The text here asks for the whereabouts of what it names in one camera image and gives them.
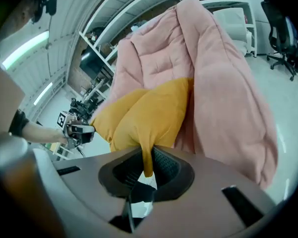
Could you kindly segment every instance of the floor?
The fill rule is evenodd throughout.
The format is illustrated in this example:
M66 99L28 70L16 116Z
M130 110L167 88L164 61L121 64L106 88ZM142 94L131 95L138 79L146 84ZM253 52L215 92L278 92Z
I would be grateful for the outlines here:
M290 73L281 65L271 70L274 61L266 61L266 57L246 60L275 117L279 162L266 192L278 203L289 197L298 183L298 77L291 82Z

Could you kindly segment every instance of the ceiling light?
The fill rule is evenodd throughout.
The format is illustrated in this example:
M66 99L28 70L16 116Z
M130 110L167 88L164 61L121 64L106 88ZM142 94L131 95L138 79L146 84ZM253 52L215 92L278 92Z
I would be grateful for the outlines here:
M43 95L51 88L52 86L52 82L47 86L45 87L45 89L42 91L42 93L39 95L38 98L36 98L35 102L33 103L34 105L38 104L38 102L40 101L40 99L43 97Z
M49 31L45 31L44 33L35 36L31 40L24 43L22 46L17 48L15 51L12 52L4 61L3 65L5 69L9 69L11 65L17 61L22 55L24 55L27 51L29 51L34 46L38 45L39 43L47 40L49 38Z
M90 55L90 52L87 53L87 54L85 54L85 55L83 55L82 58L81 58L81 60L83 61L84 59L86 59L87 57L89 57L89 55Z

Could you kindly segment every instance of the black office chair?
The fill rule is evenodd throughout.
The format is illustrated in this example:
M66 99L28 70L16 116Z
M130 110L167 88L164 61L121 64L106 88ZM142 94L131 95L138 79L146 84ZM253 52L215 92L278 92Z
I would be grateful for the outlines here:
M282 15L278 8L269 1L263 1L261 4L271 26L271 31L268 37L270 45L283 56L281 58L267 55L267 60L270 60L270 58L277 60L270 69L274 69L278 64L285 65L292 75L290 80L293 81L297 70L288 61L290 61L289 57L298 56L298 41L294 37L294 40L292 41L293 43L291 43L290 31L293 30L287 25L286 17ZM276 29L276 38L273 37L274 28Z

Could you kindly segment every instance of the pink comforter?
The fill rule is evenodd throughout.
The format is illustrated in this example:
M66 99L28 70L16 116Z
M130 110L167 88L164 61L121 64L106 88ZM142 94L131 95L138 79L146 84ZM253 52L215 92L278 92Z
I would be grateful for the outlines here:
M275 124L251 70L197 0L183 0L121 40L105 106L137 88L194 77L194 93L174 147L234 167L265 188L278 151Z

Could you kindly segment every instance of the mustard yellow cloth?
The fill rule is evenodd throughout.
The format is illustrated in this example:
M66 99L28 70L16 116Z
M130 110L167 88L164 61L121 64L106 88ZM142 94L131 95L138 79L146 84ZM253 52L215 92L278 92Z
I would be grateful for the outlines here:
M111 151L141 145L144 173L153 174L153 145L171 147L185 117L193 79L178 78L152 90L137 89L105 107L92 122Z

